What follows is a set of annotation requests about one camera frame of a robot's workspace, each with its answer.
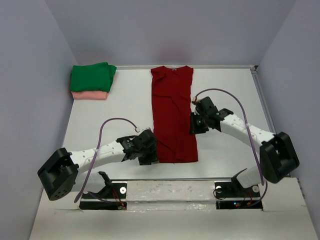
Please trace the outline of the red t shirt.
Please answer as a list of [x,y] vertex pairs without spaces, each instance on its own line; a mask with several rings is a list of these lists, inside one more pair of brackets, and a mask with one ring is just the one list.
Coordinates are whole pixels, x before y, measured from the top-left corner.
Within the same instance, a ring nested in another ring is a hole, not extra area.
[[198,161],[196,137],[190,134],[193,73],[189,66],[151,69],[153,133],[160,163]]

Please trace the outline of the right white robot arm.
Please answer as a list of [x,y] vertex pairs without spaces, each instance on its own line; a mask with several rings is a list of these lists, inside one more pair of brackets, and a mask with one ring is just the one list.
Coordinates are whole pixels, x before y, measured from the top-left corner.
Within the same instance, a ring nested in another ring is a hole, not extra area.
[[190,134],[217,130],[251,147],[257,158],[255,166],[232,177],[230,190],[235,196],[242,196],[263,181],[277,184],[299,167],[300,161],[287,133],[273,133],[250,125],[231,110],[218,109],[209,97],[194,100],[192,104],[195,111],[190,114]]

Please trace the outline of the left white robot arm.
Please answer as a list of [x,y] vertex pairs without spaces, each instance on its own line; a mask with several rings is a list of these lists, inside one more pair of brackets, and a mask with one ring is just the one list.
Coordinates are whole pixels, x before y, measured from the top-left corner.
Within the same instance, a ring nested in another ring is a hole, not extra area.
[[65,197],[70,192],[81,191],[89,185],[84,173],[111,163],[138,160],[139,165],[151,165],[159,161],[157,138],[150,129],[138,135],[120,137],[109,144],[82,151],[69,152],[57,149],[37,171],[37,175],[50,201]]

